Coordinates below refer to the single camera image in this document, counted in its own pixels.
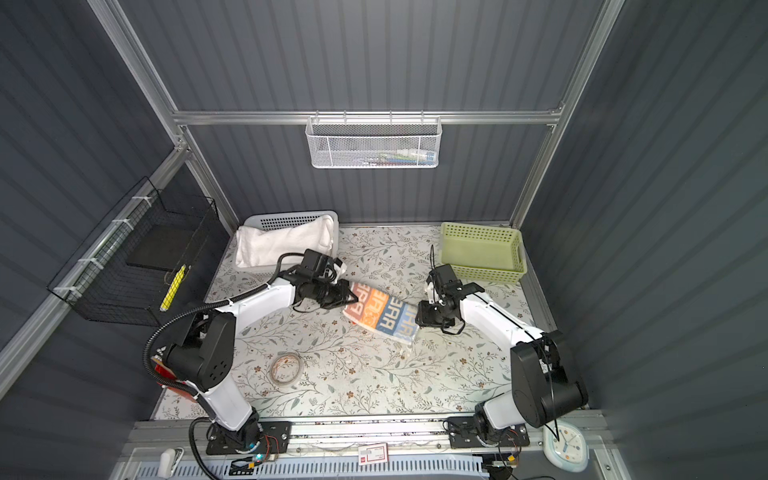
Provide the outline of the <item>patterned cloth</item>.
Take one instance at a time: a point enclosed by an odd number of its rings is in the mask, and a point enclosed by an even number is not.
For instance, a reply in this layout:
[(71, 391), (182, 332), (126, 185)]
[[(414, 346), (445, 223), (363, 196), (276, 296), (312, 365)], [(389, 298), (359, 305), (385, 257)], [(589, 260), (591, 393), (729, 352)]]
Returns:
[(352, 282), (350, 288), (358, 301), (343, 309), (345, 318), (386, 339), (408, 346), (414, 343), (419, 331), (416, 305), (359, 282)]

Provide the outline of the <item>green perforated plastic basket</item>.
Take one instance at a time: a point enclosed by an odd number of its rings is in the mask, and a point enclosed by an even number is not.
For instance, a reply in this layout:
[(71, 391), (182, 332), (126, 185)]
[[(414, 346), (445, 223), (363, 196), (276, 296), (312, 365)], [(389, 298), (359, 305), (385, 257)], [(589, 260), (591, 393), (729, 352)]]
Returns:
[(511, 227), (444, 222), (440, 262), (462, 279), (517, 283), (528, 271), (522, 234)]

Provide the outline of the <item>white towel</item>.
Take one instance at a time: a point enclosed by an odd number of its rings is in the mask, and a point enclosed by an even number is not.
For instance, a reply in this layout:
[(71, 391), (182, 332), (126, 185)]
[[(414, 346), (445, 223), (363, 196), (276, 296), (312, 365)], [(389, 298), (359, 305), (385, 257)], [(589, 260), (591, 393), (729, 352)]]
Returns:
[(307, 249), (330, 254), (336, 223), (330, 215), (300, 226), (263, 231), (241, 226), (236, 232), (234, 266), (239, 269), (274, 266), (285, 253), (304, 253)]

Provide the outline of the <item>white plastic laundry basket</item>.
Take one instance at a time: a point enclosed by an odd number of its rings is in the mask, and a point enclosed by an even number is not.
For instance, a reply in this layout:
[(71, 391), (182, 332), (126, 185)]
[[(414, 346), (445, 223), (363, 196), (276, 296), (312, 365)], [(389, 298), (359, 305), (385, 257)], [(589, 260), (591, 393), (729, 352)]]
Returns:
[[(330, 215), (336, 223), (334, 231), (334, 245), (332, 252), (326, 254), (335, 257), (339, 248), (339, 222), (338, 216), (333, 211), (305, 211), (305, 212), (288, 212), (288, 213), (273, 213), (263, 215), (253, 215), (245, 220), (241, 226), (255, 227), (259, 230), (270, 231), (283, 228), (290, 228), (309, 223), (322, 215)], [(234, 266), (234, 254), (236, 251), (236, 233), (233, 240), (234, 253), (232, 254), (232, 266), (238, 271), (244, 271), (253, 274), (271, 274), (277, 263), (274, 266), (256, 267), (248, 269), (239, 269)]]

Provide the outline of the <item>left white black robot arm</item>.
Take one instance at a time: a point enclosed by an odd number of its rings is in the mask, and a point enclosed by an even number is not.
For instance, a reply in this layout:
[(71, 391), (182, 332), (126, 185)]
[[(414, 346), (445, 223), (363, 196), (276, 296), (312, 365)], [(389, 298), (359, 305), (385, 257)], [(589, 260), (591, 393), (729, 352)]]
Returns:
[(240, 432), (258, 414), (237, 386), (231, 369), (236, 336), (268, 316), (310, 299), (325, 310), (358, 301), (342, 275), (339, 258), (307, 249), (279, 257), (263, 284), (234, 297), (204, 304), (180, 316), (180, 332), (162, 348), (171, 386), (185, 390), (223, 429)]

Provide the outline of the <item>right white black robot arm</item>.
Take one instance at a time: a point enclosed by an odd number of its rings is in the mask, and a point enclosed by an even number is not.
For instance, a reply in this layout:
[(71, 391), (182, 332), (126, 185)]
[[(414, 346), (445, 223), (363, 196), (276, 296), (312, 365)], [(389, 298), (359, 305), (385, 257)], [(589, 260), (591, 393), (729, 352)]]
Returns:
[(486, 433), (524, 423), (542, 427), (585, 406), (589, 396), (564, 334), (545, 332), (515, 319), (475, 283), (462, 283), (449, 265), (433, 268), (428, 298), (418, 304), (416, 323), (449, 335), (471, 325), (509, 353), (509, 392), (481, 402), (476, 429)]

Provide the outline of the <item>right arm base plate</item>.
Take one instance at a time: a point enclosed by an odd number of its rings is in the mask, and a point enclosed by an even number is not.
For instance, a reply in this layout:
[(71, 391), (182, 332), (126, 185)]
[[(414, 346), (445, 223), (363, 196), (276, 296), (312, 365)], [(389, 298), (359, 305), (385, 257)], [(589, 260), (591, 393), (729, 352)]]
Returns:
[(473, 416), (452, 416), (442, 422), (453, 449), (495, 448), (516, 449), (530, 445), (524, 424), (497, 430), (492, 427), (478, 427)]

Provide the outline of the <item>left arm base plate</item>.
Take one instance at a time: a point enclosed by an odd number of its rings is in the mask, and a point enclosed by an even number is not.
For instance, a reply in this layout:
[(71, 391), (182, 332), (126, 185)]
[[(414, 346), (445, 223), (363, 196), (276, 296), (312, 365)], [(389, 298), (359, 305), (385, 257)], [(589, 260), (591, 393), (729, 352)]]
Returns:
[(287, 421), (247, 422), (230, 431), (212, 423), (206, 431), (205, 453), (216, 455), (277, 455), (287, 452), (292, 423)]

